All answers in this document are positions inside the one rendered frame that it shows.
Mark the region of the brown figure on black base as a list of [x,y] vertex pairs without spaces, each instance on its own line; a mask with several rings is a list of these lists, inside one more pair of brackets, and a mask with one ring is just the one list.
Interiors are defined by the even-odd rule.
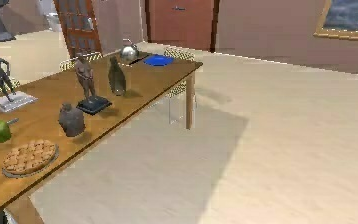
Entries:
[[77,108],[90,115],[95,115],[110,106],[111,102],[107,98],[96,94],[93,69],[82,53],[76,54],[74,68],[84,93],[84,99],[78,102]]

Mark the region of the dark figure on white base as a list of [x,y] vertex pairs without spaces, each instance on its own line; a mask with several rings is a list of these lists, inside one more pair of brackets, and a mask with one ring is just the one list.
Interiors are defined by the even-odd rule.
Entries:
[[22,91],[16,91],[13,81],[10,79],[10,64],[0,58],[0,111],[11,112],[25,105],[34,103],[37,98]]

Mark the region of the blue plate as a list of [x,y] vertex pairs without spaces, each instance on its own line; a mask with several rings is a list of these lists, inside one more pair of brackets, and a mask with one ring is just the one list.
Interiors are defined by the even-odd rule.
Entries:
[[174,61],[172,57],[164,55],[152,55],[144,60],[144,63],[149,66],[166,66]]

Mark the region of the brown wooden table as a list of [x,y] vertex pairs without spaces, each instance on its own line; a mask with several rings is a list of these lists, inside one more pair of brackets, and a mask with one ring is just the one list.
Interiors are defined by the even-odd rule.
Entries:
[[[195,71],[202,66],[200,62],[176,58],[163,67],[149,66],[143,62],[124,66],[122,70],[127,89],[124,96],[111,93],[108,56],[92,62],[91,66],[97,94],[111,101],[112,106],[94,116],[85,117],[84,135],[68,138],[58,123],[61,104],[75,104],[83,98],[74,70],[59,72],[20,86],[21,91],[35,96],[37,101],[10,113],[0,112],[0,120],[19,120],[12,128],[13,136],[10,141],[0,143],[0,210],[10,208],[18,224],[43,224],[29,200],[29,194],[181,82],[187,84],[186,127],[192,126],[194,76]],[[38,139],[56,143],[59,146],[58,158],[32,176],[18,179],[5,177],[2,173],[3,161],[10,149]]]

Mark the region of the dark grey-green bottle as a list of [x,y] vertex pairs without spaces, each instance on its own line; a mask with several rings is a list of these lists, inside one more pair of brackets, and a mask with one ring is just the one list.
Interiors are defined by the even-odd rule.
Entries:
[[126,92],[126,78],[121,70],[118,60],[115,56],[109,59],[110,67],[108,72],[108,79],[110,89],[116,96],[122,96]]

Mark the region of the silver kettle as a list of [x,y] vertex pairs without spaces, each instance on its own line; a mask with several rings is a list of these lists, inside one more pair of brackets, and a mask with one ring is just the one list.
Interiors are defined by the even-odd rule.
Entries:
[[123,39],[123,48],[120,51],[120,57],[123,60],[133,61],[139,56],[137,46],[130,39]]

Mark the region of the brown room door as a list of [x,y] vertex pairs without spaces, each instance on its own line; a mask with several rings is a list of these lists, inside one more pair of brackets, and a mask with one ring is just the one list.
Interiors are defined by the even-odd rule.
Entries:
[[144,1],[148,42],[215,51],[220,0]]

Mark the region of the brown glass-paned door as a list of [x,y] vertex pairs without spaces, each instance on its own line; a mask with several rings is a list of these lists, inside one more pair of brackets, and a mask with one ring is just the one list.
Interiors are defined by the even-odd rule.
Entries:
[[53,0],[71,58],[102,52],[92,0]]

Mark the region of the lattice pie on plate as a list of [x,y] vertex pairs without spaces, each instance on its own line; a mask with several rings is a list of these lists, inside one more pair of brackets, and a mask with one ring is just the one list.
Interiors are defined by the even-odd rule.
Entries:
[[8,176],[31,175],[57,158],[58,145],[49,140],[32,140],[12,148],[3,160],[2,172]]

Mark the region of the gold framed picture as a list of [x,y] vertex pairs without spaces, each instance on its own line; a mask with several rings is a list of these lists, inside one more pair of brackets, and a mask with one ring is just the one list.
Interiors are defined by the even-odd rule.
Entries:
[[325,0],[314,36],[358,41],[358,0]]

